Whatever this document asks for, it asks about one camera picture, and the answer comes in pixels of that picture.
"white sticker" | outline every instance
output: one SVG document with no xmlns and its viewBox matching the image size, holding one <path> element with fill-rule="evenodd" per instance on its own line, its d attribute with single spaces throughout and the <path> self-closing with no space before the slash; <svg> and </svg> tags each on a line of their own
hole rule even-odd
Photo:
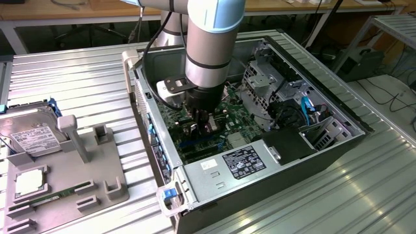
<svg viewBox="0 0 416 234">
<path fill-rule="evenodd" d="M 218 164 L 216 164 L 215 159 L 211 159 L 211 160 L 208 160 L 208 161 L 206 161 L 206 162 L 202 162 L 203 170 L 207 170 L 207 169 L 210 169 L 211 167 L 216 167 L 216 166 L 218 166 Z"/>
<path fill-rule="evenodd" d="M 59 146 L 59 141 L 48 126 L 14 133 L 11 136 L 30 154 Z"/>
</svg>

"metal workbench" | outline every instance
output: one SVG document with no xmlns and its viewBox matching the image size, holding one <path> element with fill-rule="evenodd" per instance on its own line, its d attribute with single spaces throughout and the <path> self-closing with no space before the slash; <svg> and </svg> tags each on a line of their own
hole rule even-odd
<svg viewBox="0 0 416 234">
<path fill-rule="evenodd" d="M 299 44 L 276 31 L 270 35 L 375 129 L 364 143 L 322 173 L 244 209 L 200 233 L 411 233 L 416 230 L 415 141 L 356 96 Z M 80 132 L 106 123 L 115 131 L 128 181 L 127 202 L 55 229 L 58 233 L 172 233 L 156 202 L 156 182 L 126 92 L 122 52 L 111 46 L 16 56 L 8 103 L 52 96 L 63 114 L 75 114 Z M 0 163 L 6 188 L 6 162 Z"/>
<path fill-rule="evenodd" d="M 416 17 L 404 14 L 404 15 L 391 15 L 391 16 L 371 16 L 363 25 L 362 29 L 354 40 L 351 41 L 346 52 L 342 57 L 338 58 L 334 64 L 334 71 L 338 73 L 342 66 L 344 65 L 347 58 L 351 55 L 354 49 L 359 46 L 359 43 L 363 41 L 364 36 L 367 35 L 372 26 L 376 26 L 383 32 L 387 32 L 404 44 L 412 47 L 416 50 Z M 372 47 L 376 39 L 382 36 L 379 33 L 375 36 L 374 40 L 368 42 L 368 46 Z"/>
</svg>

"hard drive label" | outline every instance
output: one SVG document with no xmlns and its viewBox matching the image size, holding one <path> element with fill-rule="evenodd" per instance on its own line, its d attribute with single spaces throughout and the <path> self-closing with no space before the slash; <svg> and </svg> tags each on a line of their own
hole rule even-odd
<svg viewBox="0 0 416 234">
<path fill-rule="evenodd" d="M 30 154 L 59 146 L 59 141 L 48 126 L 12 133 L 11 136 Z"/>
<path fill-rule="evenodd" d="M 266 164 L 252 146 L 223 155 L 223 158 L 236 179 L 266 169 Z"/>
</svg>

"robotic arm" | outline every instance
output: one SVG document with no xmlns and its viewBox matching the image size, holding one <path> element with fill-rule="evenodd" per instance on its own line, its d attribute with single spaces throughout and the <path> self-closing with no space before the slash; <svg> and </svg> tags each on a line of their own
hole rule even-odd
<svg viewBox="0 0 416 234">
<path fill-rule="evenodd" d="M 188 14 L 186 77 L 182 79 L 186 84 L 178 85 L 179 80 L 164 82 L 171 93 L 178 94 L 180 90 L 184 94 L 187 108 L 199 124 L 208 122 L 222 101 L 244 4 L 246 0 L 139 0 L 142 7 Z M 178 21 L 168 22 L 166 29 L 179 26 Z"/>
</svg>

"floor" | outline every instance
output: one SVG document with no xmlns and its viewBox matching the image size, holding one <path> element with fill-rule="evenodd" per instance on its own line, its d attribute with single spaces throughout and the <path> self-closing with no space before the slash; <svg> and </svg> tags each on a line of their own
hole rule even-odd
<svg viewBox="0 0 416 234">
<path fill-rule="evenodd" d="M 248 18 L 244 19 L 240 26 L 240 32 L 259 31 L 267 29 L 284 29 L 295 39 L 300 39 L 302 36 L 307 37 L 308 30 L 307 17 L 304 15 L 298 15 L 296 21 L 290 27 L 292 21 L 290 16 L 272 16 L 264 21 L 266 17 L 254 17 L 251 23 L 248 23 Z M 130 35 L 135 22 L 115 23 L 115 30 Z M 140 34 L 140 41 L 150 40 L 150 32 L 154 34 L 160 26 L 159 21 L 150 21 L 144 23 L 143 30 Z M 56 26 L 58 34 L 64 34 L 71 30 L 71 25 Z M 88 32 L 72 35 L 63 40 L 64 43 L 58 44 L 54 40 L 52 29 L 50 26 L 38 27 L 20 27 L 18 28 L 19 34 L 26 42 L 27 48 L 31 53 L 40 53 L 58 50 L 79 49 L 90 47 Z M 112 35 L 107 35 L 103 32 L 96 32 L 94 37 L 95 46 L 108 46 L 118 45 L 123 43 L 123 40 Z M 0 55 L 11 55 L 14 50 L 7 42 L 6 36 L 0 31 Z"/>
</svg>

